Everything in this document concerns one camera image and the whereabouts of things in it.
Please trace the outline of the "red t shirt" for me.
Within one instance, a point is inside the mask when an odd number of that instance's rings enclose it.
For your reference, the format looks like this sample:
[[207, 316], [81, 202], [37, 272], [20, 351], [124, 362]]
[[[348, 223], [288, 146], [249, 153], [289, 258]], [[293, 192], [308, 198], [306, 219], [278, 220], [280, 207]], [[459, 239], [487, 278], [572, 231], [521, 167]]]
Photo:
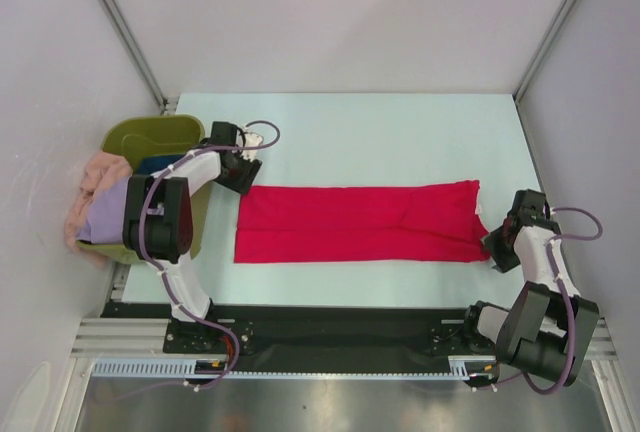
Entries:
[[488, 260], [476, 180], [417, 187], [256, 186], [239, 205], [239, 264]]

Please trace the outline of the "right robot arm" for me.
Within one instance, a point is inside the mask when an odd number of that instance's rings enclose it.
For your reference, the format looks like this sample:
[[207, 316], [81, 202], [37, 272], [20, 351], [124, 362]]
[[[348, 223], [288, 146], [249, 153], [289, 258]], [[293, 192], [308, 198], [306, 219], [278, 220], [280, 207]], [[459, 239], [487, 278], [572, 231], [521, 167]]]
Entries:
[[566, 241], [600, 239], [603, 226], [577, 207], [549, 205], [542, 192], [519, 190], [501, 226], [483, 246], [501, 273], [517, 267], [524, 285], [511, 308], [479, 301], [461, 328], [473, 353], [494, 346], [496, 360], [521, 373], [539, 395], [551, 395], [576, 379], [600, 319], [598, 305], [582, 297], [562, 254]]

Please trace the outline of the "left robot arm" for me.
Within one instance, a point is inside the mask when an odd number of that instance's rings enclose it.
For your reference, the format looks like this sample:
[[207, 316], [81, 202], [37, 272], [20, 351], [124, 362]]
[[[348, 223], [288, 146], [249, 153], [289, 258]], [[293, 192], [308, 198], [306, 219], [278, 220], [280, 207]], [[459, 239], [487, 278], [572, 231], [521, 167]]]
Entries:
[[185, 337], [199, 351], [210, 351], [219, 344], [221, 328], [206, 318], [211, 299], [193, 268], [192, 197], [213, 182], [246, 195], [262, 166], [257, 152], [269, 146], [249, 125], [214, 122], [209, 136], [176, 161], [153, 174], [134, 174], [128, 180], [124, 246], [157, 270], [172, 317], [190, 322]]

